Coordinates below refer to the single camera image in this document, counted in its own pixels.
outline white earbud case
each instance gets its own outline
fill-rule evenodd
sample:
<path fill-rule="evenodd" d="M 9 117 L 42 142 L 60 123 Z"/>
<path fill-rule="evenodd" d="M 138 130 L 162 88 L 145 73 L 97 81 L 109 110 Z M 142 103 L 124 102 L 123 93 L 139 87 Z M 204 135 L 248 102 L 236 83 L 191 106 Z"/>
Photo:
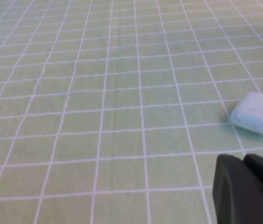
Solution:
<path fill-rule="evenodd" d="M 263 94 L 249 92 L 233 109 L 231 122 L 236 126 L 263 134 Z"/>

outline black plastic piece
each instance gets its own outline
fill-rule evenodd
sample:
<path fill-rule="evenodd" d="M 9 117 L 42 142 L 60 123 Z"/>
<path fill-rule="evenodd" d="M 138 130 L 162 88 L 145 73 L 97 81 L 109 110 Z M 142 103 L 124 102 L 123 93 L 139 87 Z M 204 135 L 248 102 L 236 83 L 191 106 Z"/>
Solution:
<path fill-rule="evenodd" d="M 213 199 L 218 224 L 263 224 L 263 158 L 219 155 Z"/>

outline black object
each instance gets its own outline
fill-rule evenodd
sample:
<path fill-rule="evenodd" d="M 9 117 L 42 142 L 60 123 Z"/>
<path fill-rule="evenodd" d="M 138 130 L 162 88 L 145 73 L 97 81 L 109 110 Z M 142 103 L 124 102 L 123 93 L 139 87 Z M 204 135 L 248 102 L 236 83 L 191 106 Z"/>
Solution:
<path fill-rule="evenodd" d="M 263 224 L 263 158 L 219 155 L 212 194 L 218 224 Z"/>

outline green fabric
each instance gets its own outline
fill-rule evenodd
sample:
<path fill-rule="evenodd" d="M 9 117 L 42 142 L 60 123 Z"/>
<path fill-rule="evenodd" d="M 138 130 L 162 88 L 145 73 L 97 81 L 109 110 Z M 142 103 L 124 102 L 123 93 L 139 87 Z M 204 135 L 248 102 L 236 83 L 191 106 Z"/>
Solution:
<path fill-rule="evenodd" d="M 263 0 L 0 0 L 0 223 L 215 224 L 250 91 Z"/>

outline grid pattern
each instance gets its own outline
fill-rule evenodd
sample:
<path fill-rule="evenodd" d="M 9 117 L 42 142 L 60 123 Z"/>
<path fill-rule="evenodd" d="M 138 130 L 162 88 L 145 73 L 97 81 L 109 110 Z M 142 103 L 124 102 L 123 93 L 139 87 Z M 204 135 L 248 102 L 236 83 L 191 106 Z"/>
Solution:
<path fill-rule="evenodd" d="M 215 224 L 249 91 L 263 0 L 0 0 L 0 223 Z"/>

